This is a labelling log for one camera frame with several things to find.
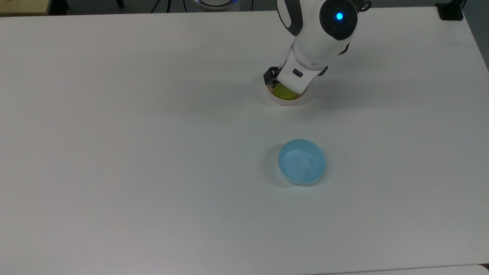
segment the table surface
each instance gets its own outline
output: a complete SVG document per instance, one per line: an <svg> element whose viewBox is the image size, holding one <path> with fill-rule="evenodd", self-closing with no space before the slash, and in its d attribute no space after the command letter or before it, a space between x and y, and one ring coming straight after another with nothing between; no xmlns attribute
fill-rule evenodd
<svg viewBox="0 0 489 275"><path fill-rule="evenodd" d="M51 0L0 0L0 16L47 15Z"/></svg>
<svg viewBox="0 0 489 275"><path fill-rule="evenodd" d="M0 18L0 37L2 274L489 262L489 73L465 20L360 14L296 107L263 85L293 41L276 12ZM280 175L294 138L327 157L316 184Z"/></svg>

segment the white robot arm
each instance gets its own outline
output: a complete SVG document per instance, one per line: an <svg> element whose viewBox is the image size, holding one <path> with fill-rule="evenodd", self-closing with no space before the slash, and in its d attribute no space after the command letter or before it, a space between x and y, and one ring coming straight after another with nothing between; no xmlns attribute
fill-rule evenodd
<svg viewBox="0 0 489 275"><path fill-rule="evenodd" d="M281 82L302 94L309 83L327 69L327 62L346 51L355 32L362 0L277 0L277 10L285 28L295 36L283 66L271 67L265 83Z"/></svg>

